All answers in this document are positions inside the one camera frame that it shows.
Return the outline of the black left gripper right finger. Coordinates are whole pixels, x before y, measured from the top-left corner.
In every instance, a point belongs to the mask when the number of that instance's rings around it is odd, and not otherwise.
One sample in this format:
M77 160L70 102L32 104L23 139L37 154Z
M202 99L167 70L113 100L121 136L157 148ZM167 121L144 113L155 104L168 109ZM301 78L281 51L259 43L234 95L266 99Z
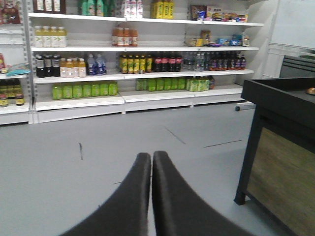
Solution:
M158 236L249 236L209 206L185 181L166 151L153 156L152 203Z

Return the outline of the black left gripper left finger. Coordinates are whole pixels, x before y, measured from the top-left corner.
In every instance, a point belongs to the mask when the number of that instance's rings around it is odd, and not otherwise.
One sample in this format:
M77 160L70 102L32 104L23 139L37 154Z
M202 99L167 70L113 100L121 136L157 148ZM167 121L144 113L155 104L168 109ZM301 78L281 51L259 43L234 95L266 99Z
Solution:
M63 236L146 236L151 157L139 153L116 191L91 215Z

